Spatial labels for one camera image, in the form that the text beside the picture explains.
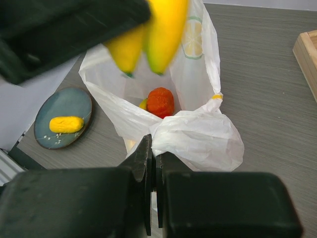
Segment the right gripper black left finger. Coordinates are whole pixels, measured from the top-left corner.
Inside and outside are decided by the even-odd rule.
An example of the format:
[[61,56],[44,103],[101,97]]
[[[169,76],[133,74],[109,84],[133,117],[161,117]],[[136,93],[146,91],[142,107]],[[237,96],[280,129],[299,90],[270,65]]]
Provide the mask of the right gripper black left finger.
[[3,238],[145,238],[151,234],[152,138],[119,166],[27,171],[0,197]]

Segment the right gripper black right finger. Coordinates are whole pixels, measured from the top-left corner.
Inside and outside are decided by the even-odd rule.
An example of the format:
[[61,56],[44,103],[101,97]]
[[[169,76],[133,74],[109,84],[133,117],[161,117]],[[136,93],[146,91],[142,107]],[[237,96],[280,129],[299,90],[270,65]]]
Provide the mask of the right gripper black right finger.
[[264,172],[195,172],[156,157],[158,226],[165,238],[300,238],[303,226],[282,180]]

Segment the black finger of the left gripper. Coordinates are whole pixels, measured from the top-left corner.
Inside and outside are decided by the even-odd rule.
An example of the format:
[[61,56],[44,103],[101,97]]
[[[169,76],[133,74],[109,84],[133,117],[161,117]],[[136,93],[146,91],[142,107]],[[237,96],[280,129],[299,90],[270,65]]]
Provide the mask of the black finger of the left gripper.
[[3,0],[0,74],[21,84],[150,19],[144,0]]

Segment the white plastic bag lemon print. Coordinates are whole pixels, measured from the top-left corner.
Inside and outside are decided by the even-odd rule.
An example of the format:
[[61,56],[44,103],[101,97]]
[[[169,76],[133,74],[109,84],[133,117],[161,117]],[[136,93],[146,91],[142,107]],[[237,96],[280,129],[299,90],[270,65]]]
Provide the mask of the white plastic bag lemon print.
[[[117,68],[103,45],[87,51],[79,74],[124,139],[128,154],[150,134],[155,155],[173,153],[196,171],[230,172],[242,164],[240,134],[220,111],[217,33],[201,0],[191,2],[182,44],[164,75],[152,73],[141,58],[129,77]],[[169,89],[175,100],[173,115],[164,119],[139,108],[158,87]]]

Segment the orange persimmon fruit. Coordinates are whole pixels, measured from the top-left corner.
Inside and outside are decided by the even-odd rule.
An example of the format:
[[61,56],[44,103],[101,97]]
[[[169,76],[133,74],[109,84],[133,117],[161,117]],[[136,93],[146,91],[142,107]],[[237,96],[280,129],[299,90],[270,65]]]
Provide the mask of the orange persimmon fruit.
[[175,110],[172,92],[163,87],[151,91],[147,98],[147,110],[161,119],[172,116]]

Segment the yellow lemon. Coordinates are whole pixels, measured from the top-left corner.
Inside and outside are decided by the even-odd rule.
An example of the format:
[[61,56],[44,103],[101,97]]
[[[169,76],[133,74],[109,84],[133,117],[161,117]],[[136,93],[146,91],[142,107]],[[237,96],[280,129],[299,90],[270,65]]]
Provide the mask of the yellow lemon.
[[139,104],[139,108],[141,108],[141,109],[143,109],[143,110],[145,110],[145,111],[147,111],[148,109],[147,109],[147,98],[145,98],[140,104]]

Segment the yellow banana bunch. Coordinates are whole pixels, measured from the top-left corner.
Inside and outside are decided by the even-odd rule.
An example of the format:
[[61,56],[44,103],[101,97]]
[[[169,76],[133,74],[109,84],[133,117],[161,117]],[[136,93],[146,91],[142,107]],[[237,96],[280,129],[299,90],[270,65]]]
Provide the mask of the yellow banana bunch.
[[116,66],[133,76],[142,53],[155,74],[165,73],[181,44],[189,0],[149,0],[150,20],[104,43]]

